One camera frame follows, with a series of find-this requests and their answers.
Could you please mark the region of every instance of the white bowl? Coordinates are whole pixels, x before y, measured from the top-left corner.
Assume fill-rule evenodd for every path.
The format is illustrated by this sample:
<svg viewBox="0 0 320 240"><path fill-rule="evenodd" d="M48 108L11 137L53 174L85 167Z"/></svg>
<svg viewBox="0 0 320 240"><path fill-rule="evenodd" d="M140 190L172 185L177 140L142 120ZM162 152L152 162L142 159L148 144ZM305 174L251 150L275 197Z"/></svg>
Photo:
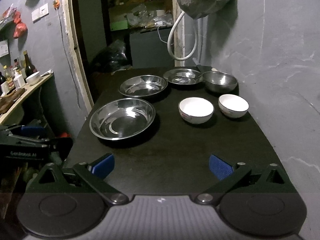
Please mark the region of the white bowl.
<svg viewBox="0 0 320 240"><path fill-rule="evenodd" d="M218 100L221 111L230 118L239 118L244 116L249 109L249 104L242 97L225 94Z"/></svg>
<svg viewBox="0 0 320 240"><path fill-rule="evenodd" d="M26 78L26 81L29 85L35 85L40 81L40 72L33 73L31 76Z"/></svg>
<svg viewBox="0 0 320 240"><path fill-rule="evenodd" d="M181 117L192 124L208 121L214 111L213 105L204 98L185 98L178 104Z"/></svg>

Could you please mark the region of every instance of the bowl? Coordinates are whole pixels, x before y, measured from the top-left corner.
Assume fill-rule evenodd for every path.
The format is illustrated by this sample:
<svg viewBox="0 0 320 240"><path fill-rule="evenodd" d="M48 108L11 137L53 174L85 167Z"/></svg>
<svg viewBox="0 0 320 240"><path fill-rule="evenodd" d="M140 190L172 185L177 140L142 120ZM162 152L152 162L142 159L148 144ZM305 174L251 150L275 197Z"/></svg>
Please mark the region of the bowl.
<svg viewBox="0 0 320 240"><path fill-rule="evenodd" d="M28 76L26 78L26 82L32 86L32 85L35 85L37 84L39 81L40 81L40 72L36 72L36 73L33 73L31 76Z"/></svg>
<svg viewBox="0 0 320 240"><path fill-rule="evenodd" d="M168 82L162 77L145 75L133 77L121 84L119 92L127 97L147 98L163 91Z"/></svg>
<svg viewBox="0 0 320 240"><path fill-rule="evenodd" d="M99 108L90 119L91 132L104 140L121 140L138 135L153 122L156 111L139 98L122 98Z"/></svg>
<svg viewBox="0 0 320 240"><path fill-rule="evenodd" d="M164 73L163 78L172 84L193 85L201 82L201 73L188 68L176 68Z"/></svg>
<svg viewBox="0 0 320 240"><path fill-rule="evenodd" d="M185 98L178 108L181 117L192 124L207 122L214 111L214 106L204 98Z"/></svg>
<svg viewBox="0 0 320 240"><path fill-rule="evenodd" d="M230 118L239 118L244 116L249 109L249 104L242 97L225 94L218 100L221 111Z"/></svg>
<svg viewBox="0 0 320 240"><path fill-rule="evenodd" d="M220 71L204 72L202 80L208 90L220 94L231 92L238 84L234 76Z"/></svg>

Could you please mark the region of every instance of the stainless steel bowl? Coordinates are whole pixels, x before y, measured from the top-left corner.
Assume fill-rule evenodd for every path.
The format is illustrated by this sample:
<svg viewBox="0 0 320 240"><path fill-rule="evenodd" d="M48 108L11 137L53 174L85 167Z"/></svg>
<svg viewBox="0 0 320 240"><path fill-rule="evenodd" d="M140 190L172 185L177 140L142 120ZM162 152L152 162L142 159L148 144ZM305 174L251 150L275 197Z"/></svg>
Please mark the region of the stainless steel bowl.
<svg viewBox="0 0 320 240"><path fill-rule="evenodd" d="M176 68L164 73L163 78L170 83L193 85L201 82L201 73L188 68Z"/></svg>
<svg viewBox="0 0 320 240"><path fill-rule="evenodd" d="M168 82L162 77L145 75L126 80L119 92L127 97L145 98L160 93L167 86Z"/></svg>
<svg viewBox="0 0 320 240"><path fill-rule="evenodd" d="M152 104L139 98L122 98L99 108L90 119L92 133L105 140L135 136L153 122L156 111Z"/></svg>
<svg viewBox="0 0 320 240"><path fill-rule="evenodd" d="M234 76L220 71L208 71L202 74L207 89L212 92L227 94L236 88L238 81Z"/></svg>

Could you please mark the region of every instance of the white logo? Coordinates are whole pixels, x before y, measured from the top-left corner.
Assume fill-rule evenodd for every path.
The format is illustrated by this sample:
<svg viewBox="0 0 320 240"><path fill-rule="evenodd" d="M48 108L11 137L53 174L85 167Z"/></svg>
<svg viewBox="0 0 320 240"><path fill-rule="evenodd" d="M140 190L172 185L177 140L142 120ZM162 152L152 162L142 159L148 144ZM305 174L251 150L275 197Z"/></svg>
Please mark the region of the white logo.
<svg viewBox="0 0 320 240"><path fill-rule="evenodd" d="M158 201L159 203L162 203L163 201L166 201L166 199L163 198L163 197L161 197L161 198L158 198L157 201Z"/></svg>

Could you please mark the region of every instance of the white hose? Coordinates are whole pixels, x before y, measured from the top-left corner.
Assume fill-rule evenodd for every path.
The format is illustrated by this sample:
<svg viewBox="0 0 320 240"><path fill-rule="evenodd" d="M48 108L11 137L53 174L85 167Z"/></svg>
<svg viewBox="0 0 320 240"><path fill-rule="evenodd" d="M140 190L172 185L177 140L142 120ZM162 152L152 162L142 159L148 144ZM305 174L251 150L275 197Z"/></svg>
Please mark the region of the white hose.
<svg viewBox="0 0 320 240"><path fill-rule="evenodd" d="M171 50L171 41L172 41L172 37L173 37L174 31L177 28L179 22L181 21L181 19L183 18L184 15L185 15L185 12L182 11L182 13L179 15L178 19L176 20L176 22L174 23L174 25L173 25L173 27L172 27L172 29L170 31L170 34L169 34L169 37L168 37L168 43L167 43L167 49L168 49L169 55L171 57L173 57L175 60L178 60L178 61L184 61L184 60L190 58L194 54L194 52L196 51L196 48L197 48L197 45L198 45L198 33L197 33L196 29L194 28L194 30L195 30L195 45L193 46L193 49L192 49L192 51L190 52L190 54L188 56L185 56L185 57L182 57L182 58L176 57L173 54L172 50Z"/></svg>

